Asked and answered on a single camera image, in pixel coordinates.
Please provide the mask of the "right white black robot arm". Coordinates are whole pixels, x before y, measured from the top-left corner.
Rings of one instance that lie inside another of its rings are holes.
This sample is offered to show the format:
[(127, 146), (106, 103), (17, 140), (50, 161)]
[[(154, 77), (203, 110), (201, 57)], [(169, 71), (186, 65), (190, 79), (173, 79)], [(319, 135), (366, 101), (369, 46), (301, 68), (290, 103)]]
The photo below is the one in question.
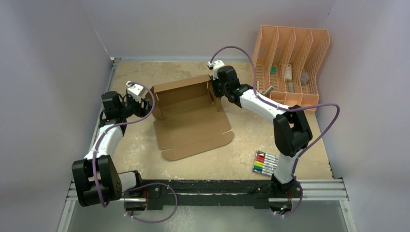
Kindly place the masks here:
[(241, 84), (232, 66), (217, 61), (209, 63), (210, 77), (217, 98), (225, 96), (230, 103), (257, 113), (272, 123), (275, 146), (279, 150), (278, 165), (272, 175), (272, 192), (284, 196), (294, 184), (293, 166), (313, 138), (306, 115), (299, 106), (289, 107), (261, 95), (248, 84)]

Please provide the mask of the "brown cardboard box sheet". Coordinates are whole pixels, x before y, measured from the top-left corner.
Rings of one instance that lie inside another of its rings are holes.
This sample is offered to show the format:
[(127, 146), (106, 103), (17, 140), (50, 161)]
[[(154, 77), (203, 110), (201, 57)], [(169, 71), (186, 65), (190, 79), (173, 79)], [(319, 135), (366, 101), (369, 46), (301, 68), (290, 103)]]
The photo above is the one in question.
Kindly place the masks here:
[(154, 130), (166, 160), (181, 160), (233, 140), (232, 126), (209, 79), (209, 75), (202, 75), (151, 88)]

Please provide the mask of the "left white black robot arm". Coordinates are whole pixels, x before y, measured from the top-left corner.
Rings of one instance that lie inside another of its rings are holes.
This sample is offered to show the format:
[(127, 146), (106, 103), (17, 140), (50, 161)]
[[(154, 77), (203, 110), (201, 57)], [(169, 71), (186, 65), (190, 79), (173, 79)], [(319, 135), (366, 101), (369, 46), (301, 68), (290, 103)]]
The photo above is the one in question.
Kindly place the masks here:
[(120, 199), (124, 192), (137, 198), (144, 193), (144, 184), (137, 171), (118, 173), (112, 155), (124, 137), (127, 118), (145, 119), (152, 105), (148, 98), (116, 91), (102, 94), (103, 111), (99, 117), (98, 136), (91, 150), (81, 160), (74, 161), (72, 173), (81, 206), (102, 204)]

